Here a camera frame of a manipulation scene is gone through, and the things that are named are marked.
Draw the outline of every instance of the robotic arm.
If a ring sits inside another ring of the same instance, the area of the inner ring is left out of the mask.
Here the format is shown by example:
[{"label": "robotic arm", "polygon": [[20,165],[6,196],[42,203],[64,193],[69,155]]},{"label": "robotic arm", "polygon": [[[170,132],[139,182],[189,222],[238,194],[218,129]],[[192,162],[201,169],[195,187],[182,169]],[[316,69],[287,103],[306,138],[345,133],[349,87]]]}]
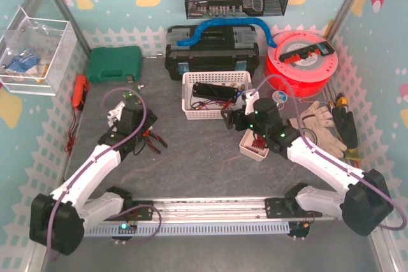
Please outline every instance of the robotic arm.
[{"label": "robotic arm", "polygon": [[[66,193],[57,209],[52,229],[52,248],[64,255],[71,254],[80,244],[84,232],[108,217],[132,205],[132,196],[117,187],[109,188],[100,198],[87,203],[89,196],[107,174],[115,169],[142,141],[143,133],[157,120],[147,109],[146,120],[140,131],[119,147],[108,151],[95,162],[96,156],[128,137],[140,125],[143,110],[134,100],[121,102],[108,114],[109,130],[102,135],[91,156],[84,164],[50,195],[38,194],[31,204],[30,239],[47,245],[47,227],[52,208]],[[73,183],[74,177],[87,167]]]},{"label": "robotic arm", "polygon": [[[355,176],[368,181],[389,197],[382,174],[374,169],[365,173],[339,161],[312,143],[306,144],[298,129],[282,122],[272,98],[260,98],[258,92],[253,92],[248,90],[244,94],[246,105],[241,110],[221,111],[227,128],[232,129],[235,125],[238,131],[251,129],[264,138],[273,153],[302,165],[335,190],[332,192],[302,186],[295,196],[295,205],[305,211],[319,211],[342,218],[354,232],[368,236],[392,212],[393,206]],[[330,161],[335,161],[347,172]]]}]

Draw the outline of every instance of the perforated metal strip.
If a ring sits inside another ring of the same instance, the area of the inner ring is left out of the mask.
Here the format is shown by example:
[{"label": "perforated metal strip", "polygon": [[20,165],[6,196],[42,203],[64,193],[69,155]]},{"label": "perforated metal strip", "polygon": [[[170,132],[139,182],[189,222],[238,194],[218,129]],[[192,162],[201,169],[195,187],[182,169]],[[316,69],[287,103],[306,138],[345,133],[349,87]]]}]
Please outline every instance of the perforated metal strip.
[{"label": "perforated metal strip", "polygon": [[[150,236],[157,224],[138,224],[137,230],[130,227],[122,229],[121,224],[100,224],[85,233],[85,237],[128,237]],[[231,222],[231,223],[196,223],[163,224],[158,236],[211,236],[211,235],[246,235],[246,234],[287,234],[287,222]]]}]

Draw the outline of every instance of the black toolbox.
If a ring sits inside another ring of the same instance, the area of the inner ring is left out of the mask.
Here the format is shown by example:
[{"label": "black toolbox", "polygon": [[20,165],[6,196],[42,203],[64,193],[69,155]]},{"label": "black toolbox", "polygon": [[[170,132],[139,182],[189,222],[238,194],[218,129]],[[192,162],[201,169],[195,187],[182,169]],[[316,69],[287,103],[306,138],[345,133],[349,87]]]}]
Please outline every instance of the black toolbox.
[{"label": "black toolbox", "polygon": [[199,42],[189,47],[177,41],[194,34],[196,25],[176,25],[167,31],[166,69],[172,80],[186,72],[248,71],[251,77],[259,66],[256,31],[251,25],[209,27]]}]

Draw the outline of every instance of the red round container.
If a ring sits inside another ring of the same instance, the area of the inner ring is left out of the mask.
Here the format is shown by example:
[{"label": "red round container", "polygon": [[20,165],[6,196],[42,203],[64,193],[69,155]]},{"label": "red round container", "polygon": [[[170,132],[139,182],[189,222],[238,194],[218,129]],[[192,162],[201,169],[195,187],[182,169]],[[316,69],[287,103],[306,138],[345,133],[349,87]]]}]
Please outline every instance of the red round container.
[{"label": "red round container", "polygon": [[[313,54],[312,57],[292,64],[282,63],[279,56],[286,52],[320,43],[324,38],[307,31],[286,31],[276,35],[274,40],[278,47],[268,49],[264,68],[265,76],[271,74],[283,76],[292,86],[296,97],[310,97],[322,91],[337,68],[336,53],[326,57]],[[287,95],[291,95],[281,79],[271,78],[268,82],[275,90],[282,90]]]}]

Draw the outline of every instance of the gray floor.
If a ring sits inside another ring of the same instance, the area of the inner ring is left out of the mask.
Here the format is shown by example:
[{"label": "gray floor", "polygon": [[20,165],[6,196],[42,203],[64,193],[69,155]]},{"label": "gray floor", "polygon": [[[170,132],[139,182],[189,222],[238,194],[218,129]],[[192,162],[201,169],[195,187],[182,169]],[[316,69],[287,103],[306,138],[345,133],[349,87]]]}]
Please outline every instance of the gray floor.
[{"label": "gray floor", "polygon": [[[116,245],[88,238],[70,256],[46,263],[44,272],[377,272],[370,238],[338,222],[310,241],[286,235],[154,238],[146,244]],[[312,234],[327,222],[315,222]]]},{"label": "gray floor", "polygon": [[[163,59],[143,60],[141,91],[147,106],[159,117],[154,132],[168,142],[168,148],[157,155],[150,149],[135,157],[129,154],[99,185],[94,197],[111,186],[122,187],[133,197],[218,197],[218,196],[280,196],[298,182],[327,189],[327,184],[301,166],[270,153],[263,162],[256,162],[239,152],[244,132],[227,130],[223,120],[187,120],[181,109],[181,82],[172,81]],[[263,63],[252,80],[263,79]],[[92,84],[82,115],[68,176],[88,158],[108,124],[100,102],[105,93],[125,82]],[[270,95],[266,84],[261,96]],[[323,101],[322,95],[317,98]],[[121,93],[107,103],[112,109],[121,100]],[[302,103],[305,109],[310,103]],[[292,102],[285,104],[283,118],[294,117]]]}]

